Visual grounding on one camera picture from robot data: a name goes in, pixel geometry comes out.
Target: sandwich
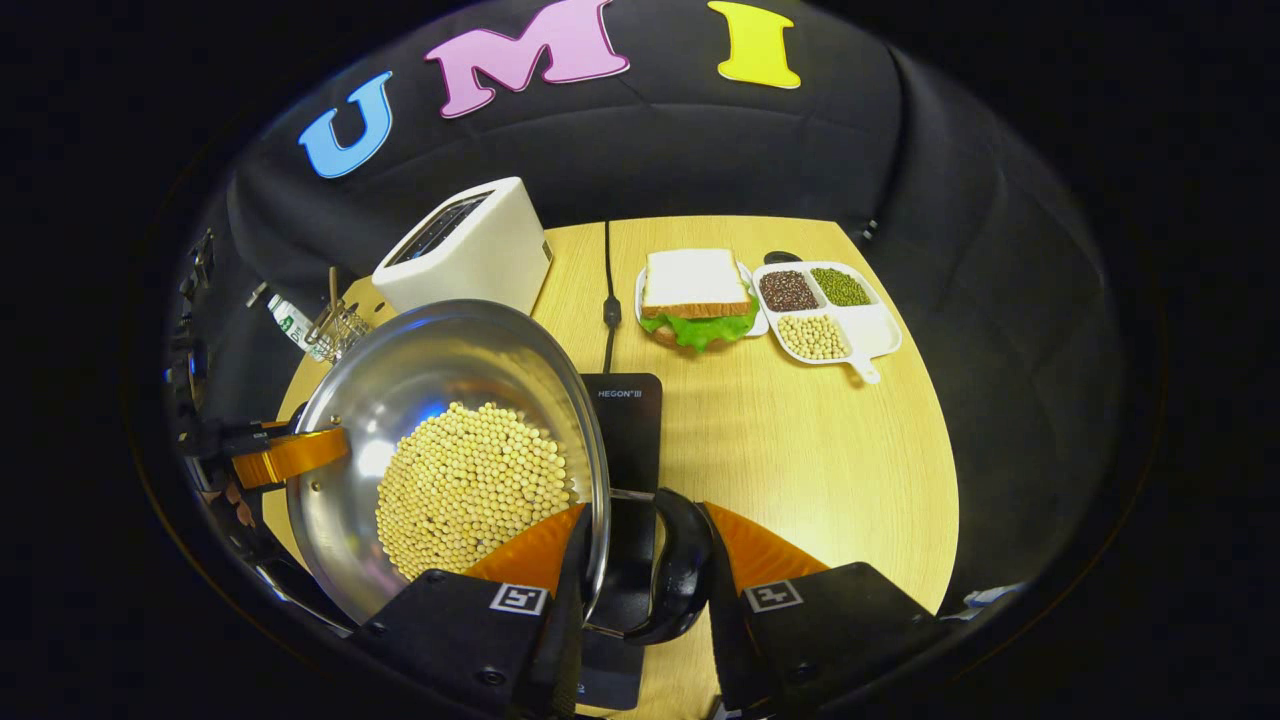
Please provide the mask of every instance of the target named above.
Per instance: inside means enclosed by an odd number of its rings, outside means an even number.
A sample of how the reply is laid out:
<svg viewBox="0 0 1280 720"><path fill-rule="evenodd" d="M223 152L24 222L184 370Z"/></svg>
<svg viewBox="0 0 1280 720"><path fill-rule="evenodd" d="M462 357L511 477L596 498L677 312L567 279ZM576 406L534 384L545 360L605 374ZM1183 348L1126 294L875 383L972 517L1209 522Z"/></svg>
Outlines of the sandwich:
<svg viewBox="0 0 1280 720"><path fill-rule="evenodd" d="M755 324L760 304L723 249L650 252L640 324L663 345L692 347L733 342Z"/></svg>

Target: white toaster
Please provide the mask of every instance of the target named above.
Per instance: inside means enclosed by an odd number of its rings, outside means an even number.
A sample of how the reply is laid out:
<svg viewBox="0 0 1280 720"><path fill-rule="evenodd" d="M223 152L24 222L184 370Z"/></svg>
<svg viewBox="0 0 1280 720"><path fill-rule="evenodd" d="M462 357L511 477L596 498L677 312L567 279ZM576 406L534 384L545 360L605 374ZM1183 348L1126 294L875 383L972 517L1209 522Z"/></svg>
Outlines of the white toaster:
<svg viewBox="0 0 1280 720"><path fill-rule="evenodd" d="M525 183L503 178L428 213L378 264L374 287L397 313L467 297L527 315L550 264L552 249Z"/></svg>

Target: pink letter m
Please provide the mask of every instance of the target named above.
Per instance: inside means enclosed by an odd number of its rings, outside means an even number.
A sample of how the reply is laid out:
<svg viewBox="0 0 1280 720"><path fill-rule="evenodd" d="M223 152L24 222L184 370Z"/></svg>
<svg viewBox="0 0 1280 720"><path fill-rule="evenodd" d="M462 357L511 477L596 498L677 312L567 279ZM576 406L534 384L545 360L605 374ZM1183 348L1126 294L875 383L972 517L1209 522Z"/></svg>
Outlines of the pink letter m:
<svg viewBox="0 0 1280 720"><path fill-rule="evenodd" d="M613 51L604 31L604 6L611 0L561 0L543 8L518 40L488 29L472 29L442 42L426 54L440 63L449 101L440 115L457 118L488 105L497 92L480 85L477 72L520 92L529 87L543 49L552 63L543 79L579 82L614 76L630 67Z"/></svg>

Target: black cable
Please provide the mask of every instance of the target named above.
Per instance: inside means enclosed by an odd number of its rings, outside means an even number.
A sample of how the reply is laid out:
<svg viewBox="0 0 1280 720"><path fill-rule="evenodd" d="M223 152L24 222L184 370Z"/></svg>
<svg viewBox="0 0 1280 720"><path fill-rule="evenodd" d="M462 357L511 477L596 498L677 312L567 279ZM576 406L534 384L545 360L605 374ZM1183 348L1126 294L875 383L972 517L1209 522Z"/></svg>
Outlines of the black cable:
<svg viewBox="0 0 1280 720"><path fill-rule="evenodd" d="M609 222L604 220L604 279L609 283L609 299L604 301L604 324L609 327L609 340L604 345L604 373L613 364L613 333L622 322L622 304L613 295L613 263L609 260Z"/></svg>

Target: white divided tray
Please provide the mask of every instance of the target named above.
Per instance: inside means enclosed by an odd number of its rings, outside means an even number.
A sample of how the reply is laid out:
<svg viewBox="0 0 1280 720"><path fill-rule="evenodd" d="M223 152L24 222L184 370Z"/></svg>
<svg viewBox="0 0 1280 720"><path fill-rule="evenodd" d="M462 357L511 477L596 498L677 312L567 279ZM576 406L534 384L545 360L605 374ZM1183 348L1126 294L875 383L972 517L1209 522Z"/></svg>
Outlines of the white divided tray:
<svg viewBox="0 0 1280 720"><path fill-rule="evenodd" d="M644 301L644 278L648 275L649 268L640 268L640 274L636 275L636 322L640 322L640 305ZM751 292L755 293L756 299L760 299L760 292L755 288L751 282L751 270L746 269L746 265L737 264L737 274L742 277L742 282L750 286ZM768 334L769 322L764 319L764 300L760 300L760 313L755 314L755 324L751 329L746 331L746 337L760 337L762 334Z"/></svg>
<svg viewBox="0 0 1280 720"><path fill-rule="evenodd" d="M840 270L846 275L852 277L858 281L858 284L863 286L867 291L867 297L870 299L869 305L852 305L847 307L841 307L827 300L826 293L818 286L818 282L813 278L809 270L814 268L826 268L832 270ZM760 293L760 278L769 273L778 273L786 270L795 270L805 279L809 286L810 292L813 292L814 299L818 301L818 307L814 310L792 310L786 313L778 313L769 307L769 304L764 301L764 295ZM878 383L879 373L872 365L872 357L879 357L881 355L888 355L899 347L902 346L902 328L897 325L897 320L893 319L893 314L890 313L888 307L884 306L884 301L881 300L876 288L872 287L867 278L861 273L845 265L842 263L774 263L772 265L760 265L755 269L751 275L751 282L755 284L755 296L760 299L760 309L764 311L764 316L768 318L769 327L773 328L773 334L778 338L778 345L801 363L809 365L831 365L835 363L847 363L858 370L858 374L863 377L868 383ZM792 315L796 318L808 318L814 315L827 315L840 329L844 336L846 345L852 350L849 357L836 357L832 360L812 360L809 357L801 357L792 352L787 343L782 340L778 333L778 320L785 315Z"/></svg>

